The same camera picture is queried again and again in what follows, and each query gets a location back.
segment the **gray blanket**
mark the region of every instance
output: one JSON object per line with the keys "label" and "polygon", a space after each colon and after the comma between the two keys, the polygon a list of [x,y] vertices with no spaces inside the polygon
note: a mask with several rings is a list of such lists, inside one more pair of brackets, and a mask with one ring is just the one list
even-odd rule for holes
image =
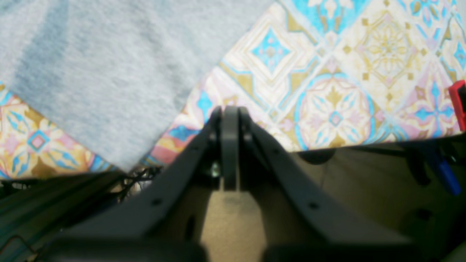
{"label": "gray blanket", "polygon": [[0,80],[129,170],[272,0],[2,0]]}

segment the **red object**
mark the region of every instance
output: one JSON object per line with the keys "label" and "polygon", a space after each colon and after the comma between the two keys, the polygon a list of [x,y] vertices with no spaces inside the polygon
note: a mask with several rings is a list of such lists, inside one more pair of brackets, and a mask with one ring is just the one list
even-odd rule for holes
{"label": "red object", "polygon": [[448,88],[450,97],[453,102],[453,108],[455,109],[456,118],[458,119],[459,129],[461,131],[466,130],[466,108],[463,107],[461,97],[459,96],[459,89],[464,88],[466,90],[466,81],[459,80]]}

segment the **black bracket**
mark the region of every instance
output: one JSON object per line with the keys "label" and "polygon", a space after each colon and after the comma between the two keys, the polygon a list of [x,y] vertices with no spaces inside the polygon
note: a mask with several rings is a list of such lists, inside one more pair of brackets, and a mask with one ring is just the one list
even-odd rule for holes
{"label": "black bracket", "polygon": [[218,161],[224,189],[247,190],[260,206],[264,261],[420,261],[408,238],[329,197],[236,107],[216,108],[150,187],[68,229],[37,261],[207,261],[198,242],[210,194],[220,187],[211,172]]}

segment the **beige surface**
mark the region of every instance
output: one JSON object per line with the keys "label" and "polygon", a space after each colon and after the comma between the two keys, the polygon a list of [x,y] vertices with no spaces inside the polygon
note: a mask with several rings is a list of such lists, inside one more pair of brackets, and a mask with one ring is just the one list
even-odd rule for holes
{"label": "beige surface", "polygon": [[[425,246],[433,247],[433,253],[442,250],[439,241],[445,237],[445,228],[466,203],[465,194],[450,196],[432,174],[431,185],[417,186],[402,158],[339,149],[324,165],[309,165],[296,155],[295,159],[314,182],[352,210],[408,232],[415,239],[435,232],[437,239],[424,241]],[[465,170],[454,171],[466,188],[461,176]],[[423,223],[412,218],[418,208],[431,210],[433,219]],[[215,193],[207,211],[202,242],[213,262],[259,261],[266,244],[260,211],[252,197],[247,193]]]}

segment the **wire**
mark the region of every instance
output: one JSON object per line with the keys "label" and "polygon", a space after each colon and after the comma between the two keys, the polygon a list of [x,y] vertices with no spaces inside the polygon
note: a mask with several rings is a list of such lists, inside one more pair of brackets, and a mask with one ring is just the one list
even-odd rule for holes
{"label": "wire", "polygon": [[19,239],[21,240],[21,242],[23,242],[23,244],[34,254],[37,254],[37,252],[24,240],[24,238],[22,238],[20,235],[14,235],[12,237],[10,237],[6,242],[5,244],[3,244],[3,246],[1,246],[0,248],[0,255],[3,253],[3,251],[5,251],[5,249],[13,242],[13,240],[15,239]]}

